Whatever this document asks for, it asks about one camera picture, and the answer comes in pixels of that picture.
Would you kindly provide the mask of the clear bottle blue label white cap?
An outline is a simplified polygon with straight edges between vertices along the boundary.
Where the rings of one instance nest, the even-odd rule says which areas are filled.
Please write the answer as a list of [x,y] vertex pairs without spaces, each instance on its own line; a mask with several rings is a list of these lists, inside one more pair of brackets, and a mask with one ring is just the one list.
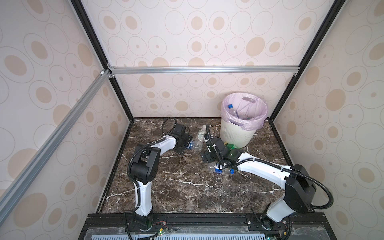
[[202,147],[203,147],[203,143],[202,142],[199,142],[199,141],[191,141],[188,146],[187,146],[187,149],[188,150],[193,150],[195,152],[200,152],[202,150]]

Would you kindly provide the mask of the clear bottle pink red label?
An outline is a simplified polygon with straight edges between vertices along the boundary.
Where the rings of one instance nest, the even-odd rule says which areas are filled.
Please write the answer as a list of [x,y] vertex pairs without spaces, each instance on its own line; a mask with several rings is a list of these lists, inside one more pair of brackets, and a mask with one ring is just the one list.
[[236,118],[239,118],[239,114],[238,114],[237,110],[234,108],[234,106],[233,106],[232,104],[229,104],[229,105],[228,105],[228,109],[229,109],[229,113],[230,113],[232,116],[234,116],[234,117],[236,117]]

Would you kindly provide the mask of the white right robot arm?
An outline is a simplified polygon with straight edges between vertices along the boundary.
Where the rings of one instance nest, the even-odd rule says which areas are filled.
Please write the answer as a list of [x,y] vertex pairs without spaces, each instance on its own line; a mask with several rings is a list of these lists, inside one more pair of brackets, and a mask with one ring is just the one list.
[[220,138],[210,138],[208,134],[204,135],[204,141],[208,150],[201,152],[203,162],[215,162],[220,169],[251,173],[280,186],[285,191],[282,197],[268,204],[259,217],[265,228],[271,228],[274,223],[280,222],[290,214],[305,214],[312,209],[316,186],[307,176],[303,166],[277,165],[254,157],[242,149],[229,149]]

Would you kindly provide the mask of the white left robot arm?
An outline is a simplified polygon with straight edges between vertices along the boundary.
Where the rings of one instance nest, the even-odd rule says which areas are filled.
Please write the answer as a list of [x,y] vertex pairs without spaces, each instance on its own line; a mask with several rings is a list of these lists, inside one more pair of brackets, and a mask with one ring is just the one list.
[[170,132],[163,134],[161,139],[136,146],[127,172],[129,179],[135,186],[136,205],[134,212],[137,215],[146,218],[153,211],[151,202],[152,181],[157,175],[160,157],[170,150],[182,155],[191,140],[189,128],[176,123]]

